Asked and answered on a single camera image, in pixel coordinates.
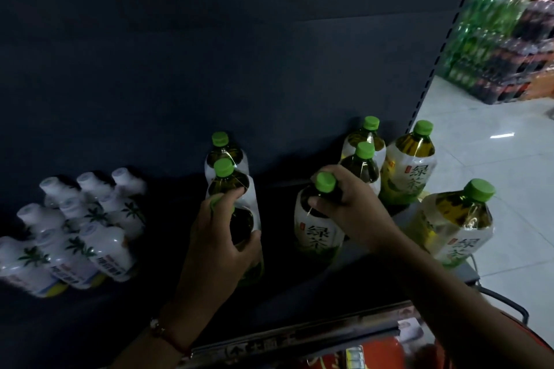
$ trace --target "plastic bottle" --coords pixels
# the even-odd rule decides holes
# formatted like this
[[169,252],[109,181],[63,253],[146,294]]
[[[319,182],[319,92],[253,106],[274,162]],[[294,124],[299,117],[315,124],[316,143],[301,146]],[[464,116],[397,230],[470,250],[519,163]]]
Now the plastic bottle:
[[372,143],[360,142],[356,146],[356,153],[345,157],[341,161],[341,165],[368,184],[378,196],[381,190],[381,177],[379,168],[373,160],[374,155],[375,146]]
[[489,182],[474,178],[461,191],[431,194],[405,233],[443,266],[456,267],[493,236],[486,202],[494,193]]
[[104,226],[109,225],[107,213],[98,204],[85,204],[76,197],[61,202],[60,211],[67,218],[64,228],[69,233],[78,233],[85,223],[99,222]]
[[98,201],[100,197],[103,197],[114,190],[111,185],[105,181],[102,181],[94,175],[93,172],[85,172],[79,175],[77,177],[77,184],[81,186],[88,203],[94,203],[95,201]]
[[364,125],[362,128],[350,133],[346,136],[345,142],[342,146],[341,160],[347,156],[351,156],[356,152],[356,146],[360,142],[370,142],[375,146],[375,156],[373,160],[381,169],[384,162],[384,156],[386,153],[384,140],[377,134],[379,128],[379,119],[373,115],[368,115],[364,118]]
[[214,164],[214,170],[216,177],[208,187],[206,198],[244,187],[244,194],[235,201],[235,206],[250,210],[254,215],[256,226],[261,227],[256,188],[252,177],[236,169],[230,159],[218,159]]
[[49,208],[58,208],[65,199],[81,196],[78,189],[61,182],[58,177],[45,178],[40,182],[39,187],[46,194],[44,205]]
[[213,149],[206,156],[204,162],[204,175],[208,184],[216,177],[214,165],[219,159],[230,159],[234,167],[243,174],[250,174],[248,170],[248,158],[244,150],[240,149],[236,143],[229,142],[229,136],[224,131],[217,131],[212,134]]
[[59,229],[47,229],[38,235],[35,245],[43,254],[43,265],[76,289],[94,288],[106,279],[83,255],[84,243],[77,236],[71,238]]
[[432,131],[433,123],[419,120],[411,133],[387,146],[379,194],[384,205],[409,205],[423,191],[437,165],[435,146],[429,138]]
[[146,181],[135,177],[127,168],[117,168],[111,173],[115,181],[115,190],[122,197],[133,198],[146,194]]
[[100,198],[100,205],[107,213],[108,221],[122,228],[128,240],[135,240],[144,233],[146,220],[135,201],[112,191]]
[[116,282],[126,282],[135,275],[136,260],[129,251],[123,229],[89,223],[81,230],[79,238],[85,243],[84,255]]
[[4,236],[0,238],[0,279],[38,298],[59,295],[68,286],[41,264],[37,247]]
[[36,203],[23,206],[17,212],[17,217],[31,230],[31,233],[38,235],[46,229],[62,228],[65,224],[65,216],[59,210],[43,207]]
[[[212,210],[216,206],[221,197],[215,198],[211,202]],[[250,234],[259,230],[256,226],[256,220],[254,215],[247,208],[239,208],[233,206],[233,214],[231,215],[231,222],[229,223],[231,229],[231,239],[233,245],[237,247],[239,251],[242,251],[250,239]],[[250,268],[246,270],[245,274],[239,281],[239,287],[250,286],[260,281],[264,275],[264,258],[260,256],[259,261],[252,263]]]
[[338,254],[345,234],[335,222],[310,207],[308,198],[312,196],[340,201],[341,192],[335,176],[330,172],[317,174],[315,184],[298,193],[294,209],[297,249],[315,261],[330,263]]

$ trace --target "right hand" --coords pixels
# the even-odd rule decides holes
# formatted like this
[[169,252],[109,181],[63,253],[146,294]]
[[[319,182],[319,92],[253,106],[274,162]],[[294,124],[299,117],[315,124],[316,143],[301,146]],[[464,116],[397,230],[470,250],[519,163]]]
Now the right hand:
[[310,197],[308,204],[329,216],[350,238],[376,252],[388,236],[398,231],[391,216],[368,184],[342,165],[327,165],[319,172],[332,173],[342,190],[342,203],[335,204],[322,197]]

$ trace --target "green tea bottle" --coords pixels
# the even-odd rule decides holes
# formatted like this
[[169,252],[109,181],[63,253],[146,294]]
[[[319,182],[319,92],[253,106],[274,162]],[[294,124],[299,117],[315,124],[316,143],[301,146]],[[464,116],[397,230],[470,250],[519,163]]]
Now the green tea bottle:
[[375,146],[369,142],[360,142],[356,146],[356,153],[345,157],[340,163],[360,180],[368,184],[378,196],[381,190],[381,176],[379,168],[373,160]]
[[385,206],[414,202],[437,165],[435,146],[429,138],[433,123],[419,120],[412,133],[405,134],[387,146],[381,169],[381,193]]
[[373,160],[377,167],[381,169],[385,157],[384,140],[377,135],[379,128],[379,119],[373,115],[368,115],[364,118],[364,125],[361,129],[350,133],[346,136],[344,145],[342,146],[341,160],[347,156],[352,156],[356,152],[356,146],[360,142],[370,142],[375,146],[375,156]]
[[[221,197],[212,200],[212,211],[220,199]],[[233,214],[231,215],[229,227],[231,229],[231,239],[233,241],[233,245],[235,245],[239,251],[242,251],[246,246],[248,239],[250,239],[250,233],[259,230],[259,228],[255,225],[255,221],[254,215],[247,208],[233,206]],[[239,287],[250,286],[259,282],[263,275],[264,257],[262,255],[259,261],[252,263],[250,268],[246,270],[238,285]]]
[[493,236],[486,202],[494,193],[492,184],[474,178],[461,191],[431,194],[421,202],[405,234],[443,266],[456,267]]
[[248,170],[248,158],[246,158],[246,153],[244,153],[244,150],[240,149],[236,143],[229,142],[227,133],[224,131],[215,132],[212,134],[212,143],[213,149],[208,156],[206,156],[204,162],[204,175],[208,184],[216,177],[216,172],[213,167],[218,159],[230,159],[234,167],[240,172],[246,175],[250,173]]
[[260,212],[258,211],[258,200],[256,199],[256,188],[251,176],[243,174],[236,169],[231,159],[218,159],[213,166],[216,177],[206,192],[206,198],[218,193],[226,193],[229,190],[244,187],[244,194],[236,201],[235,206],[245,207],[251,211],[256,220],[256,226],[260,227]]
[[317,174],[315,184],[301,190],[296,197],[294,233],[296,247],[315,261],[330,263],[342,246],[345,234],[335,222],[323,213],[310,207],[308,198],[321,196],[331,201],[340,201],[341,192],[337,180],[330,172]]

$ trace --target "beverage stack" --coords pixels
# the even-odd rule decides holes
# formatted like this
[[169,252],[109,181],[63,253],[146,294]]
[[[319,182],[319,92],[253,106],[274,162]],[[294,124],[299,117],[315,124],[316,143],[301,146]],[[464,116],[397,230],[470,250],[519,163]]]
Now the beverage stack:
[[439,75],[486,104],[524,99],[554,64],[554,2],[472,0],[442,59]]

